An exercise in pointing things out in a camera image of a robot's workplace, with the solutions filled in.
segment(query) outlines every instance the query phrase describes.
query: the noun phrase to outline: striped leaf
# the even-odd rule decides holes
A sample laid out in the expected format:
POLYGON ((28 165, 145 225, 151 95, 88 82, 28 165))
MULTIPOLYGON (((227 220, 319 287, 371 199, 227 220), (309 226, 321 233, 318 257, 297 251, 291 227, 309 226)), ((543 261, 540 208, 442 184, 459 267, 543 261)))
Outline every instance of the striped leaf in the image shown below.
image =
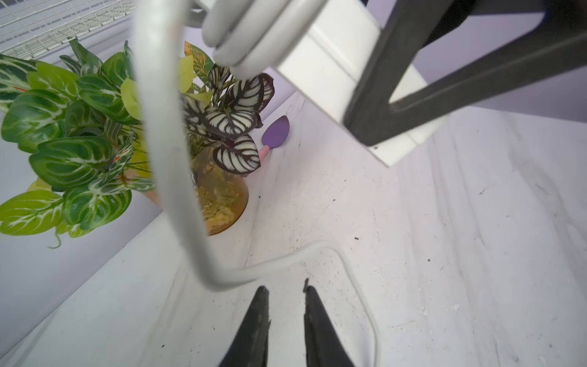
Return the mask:
POLYGON ((79 136, 87 128, 102 130, 105 122, 106 117, 101 112, 91 108, 84 100, 78 99, 65 111, 63 132, 66 137, 79 136))
POLYGON ((102 183, 100 179, 94 180, 88 185, 88 189, 98 195, 114 195, 127 190, 146 193, 155 190, 155 182, 146 177, 118 176, 107 183, 102 183))
POLYGON ((128 134, 125 138, 123 143, 120 145, 114 159, 112 160, 112 165, 108 168, 108 172, 102 178, 102 184, 112 181, 115 177, 120 176, 124 171, 124 168, 129 163, 130 159, 133 157, 134 148, 133 148, 133 141, 134 136, 133 134, 128 134))
POLYGON ((220 168, 232 174, 249 174, 261 165, 257 146, 248 135, 227 140, 214 149, 212 157, 220 168))
POLYGON ((210 87, 215 89, 217 93, 222 92, 224 83, 230 76, 230 68, 214 64, 212 70, 208 74, 208 80, 210 81, 210 87))
POLYGON ((239 80, 226 92, 224 105, 236 111, 259 110, 263 104, 264 82, 260 76, 239 80))
POLYGON ((78 78, 71 71, 45 62, 37 63, 36 72, 26 74, 26 80, 31 89, 48 90, 67 103, 72 103, 78 97, 79 86, 76 84, 78 78))
POLYGON ((196 75, 205 85, 210 86, 208 73, 210 73, 210 70, 214 66, 212 59, 204 51, 188 42, 184 43, 184 54, 194 58, 194 71, 196 75))
POLYGON ((77 80, 77 85, 82 89, 79 92, 80 97, 91 107, 121 124, 137 123, 137 120, 130 116, 124 108, 119 89, 103 75, 82 76, 77 80))
POLYGON ((260 107, 257 109, 257 112, 263 111, 263 109, 267 107, 269 101, 275 95, 275 87, 273 86, 273 78, 271 75, 263 73, 260 75, 260 77, 263 82, 263 100, 260 107))
POLYGON ((33 171, 53 187, 70 188, 90 183, 104 173, 112 145, 97 136, 64 137, 39 144, 29 157, 33 171))
POLYGON ((79 64, 79 62, 75 61, 68 55, 61 55, 59 58, 75 75, 82 75, 82 66, 79 64))
POLYGON ((18 143, 28 153, 42 142, 63 136, 61 121, 68 104, 48 90, 32 89, 19 95, 2 122, 2 138, 18 143))
POLYGON ((0 233, 29 235, 58 225, 63 200, 52 191, 27 191, 0 205, 0 233))
POLYGON ((0 54, 0 112, 8 111, 16 97, 31 88, 26 73, 35 70, 34 60, 20 60, 0 54))
POLYGON ((129 71, 129 78, 134 79, 134 52, 129 47, 129 42, 124 42, 124 55, 126 56, 126 69, 129 71))
POLYGON ((81 230, 92 230, 120 217, 129 207, 130 190, 114 195, 98 195, 87 186, 65 192, 63 218, 69 224, 79 224, 81 230))
POLYGON ((79 227, 79 224, 69 224, 67 221, 62 221, 56 228, 57 234, 68 233, 71 238, 78 238, 85 234, 92 232, 93 230, 83 230, 79 227))
POLYGON ((117 52, 102 65, 102 74, 108 78, 110 83, 120 88, 122 83, 130 78, 130 70, 126 62, 124 52, 117 52))
POLYGON ((86 48, 79 44, 77 39, 69 41, 73 53, 77 57, 77 61, 82 66, 81 75, 95 74, 100 72, 102 67, 102 60, 98 56, 89 52, 86 48))
POLYGON ((212 134, 236 139, 255 128, 257 117, 252 109, 231 110, 209 106, 203 123, 212 134))

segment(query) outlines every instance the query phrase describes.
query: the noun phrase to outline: white wire shelf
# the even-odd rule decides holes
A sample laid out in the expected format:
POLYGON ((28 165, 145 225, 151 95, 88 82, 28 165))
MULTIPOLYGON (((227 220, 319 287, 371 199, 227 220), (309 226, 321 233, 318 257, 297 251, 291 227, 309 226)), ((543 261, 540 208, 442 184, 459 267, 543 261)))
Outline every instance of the white wire shelf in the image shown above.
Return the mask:
POLYGON ((132 13, 138 0, 0 0, 0 53, 29 60, 132 13))

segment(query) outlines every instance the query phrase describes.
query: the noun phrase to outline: silicone spatula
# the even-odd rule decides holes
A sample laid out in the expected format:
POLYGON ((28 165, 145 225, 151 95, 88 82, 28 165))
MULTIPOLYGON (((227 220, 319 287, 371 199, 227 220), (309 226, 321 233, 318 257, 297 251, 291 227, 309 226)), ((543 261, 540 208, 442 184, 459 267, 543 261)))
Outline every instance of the silicone spatula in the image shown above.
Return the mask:
POLYGON ((261 143, 263 148, 259 150, 259 160, 263 161, 263 158, 273 148, 277 148, 284 143, 289 134, 289 120, 287 116, 281 116, 271 124, 263 136, 261 137, 261 143))

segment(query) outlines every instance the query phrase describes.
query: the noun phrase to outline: scratched surface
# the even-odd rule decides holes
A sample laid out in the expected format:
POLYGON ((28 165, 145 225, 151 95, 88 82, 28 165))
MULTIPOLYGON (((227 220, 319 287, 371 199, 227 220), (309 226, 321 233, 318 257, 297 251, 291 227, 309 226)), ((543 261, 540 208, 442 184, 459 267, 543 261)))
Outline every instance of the scratched surface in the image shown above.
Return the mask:
MULTIPOLYGON (((224 264, 338 242, 379 322, 383 366, 585 365, 587 125, 466 108, 385 168, 301 96, 266 122, 283 114, 288 141, 247 178, 239 222, 211 237, 224 264)), ((214 366, 259 284, 269 365, 302 366, 306 277, 368 365, 370 329, 332 254, 210 293, 162 214, 0 366, 214 366)))

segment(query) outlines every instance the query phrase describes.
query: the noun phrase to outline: plant pot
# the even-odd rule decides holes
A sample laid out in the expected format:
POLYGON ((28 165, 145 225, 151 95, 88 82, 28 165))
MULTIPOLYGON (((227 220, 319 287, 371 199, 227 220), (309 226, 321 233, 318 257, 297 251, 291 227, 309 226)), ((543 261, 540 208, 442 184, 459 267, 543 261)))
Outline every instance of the plant pot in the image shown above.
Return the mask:
MULTIPOLYGON (((195 193, 208 235, 230 228, 241 217, 249 200, 245 181, 218 167, 212 159, 212 150, 212 147, 204 148, 191 160, 195 193)), ((144 195, 160 205, 155 191, 144 195)))

